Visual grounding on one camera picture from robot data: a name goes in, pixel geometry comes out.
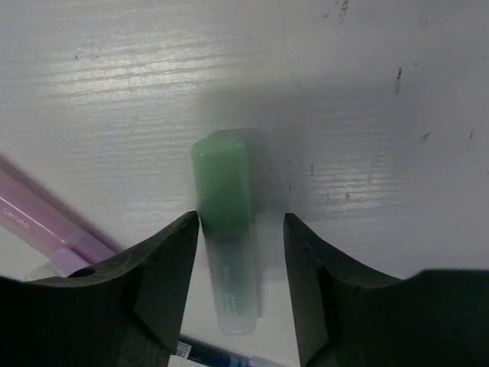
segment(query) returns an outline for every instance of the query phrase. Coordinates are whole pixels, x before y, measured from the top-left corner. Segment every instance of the blue pen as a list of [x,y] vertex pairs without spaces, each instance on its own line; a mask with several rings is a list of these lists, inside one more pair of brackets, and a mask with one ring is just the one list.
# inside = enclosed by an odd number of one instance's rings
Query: blue pen
[[185,336],[180,336],[176,355],[208,367],[283,367],[266,359],[239,356]]

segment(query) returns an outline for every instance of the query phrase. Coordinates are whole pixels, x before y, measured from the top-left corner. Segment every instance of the white table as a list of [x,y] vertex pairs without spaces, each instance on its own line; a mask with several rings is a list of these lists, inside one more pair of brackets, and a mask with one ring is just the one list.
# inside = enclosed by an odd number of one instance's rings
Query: white table
[[[259,128],[281,202],[260,221],[262,318],[219,332],[200,244],[183,332],[297,365],[283,211],[398,277],[489,267],[487,2],[334,4],[4,2],[0,155],[128,247],[194,208],[194,141]],[[0,273],[43,261],[0,231]]]

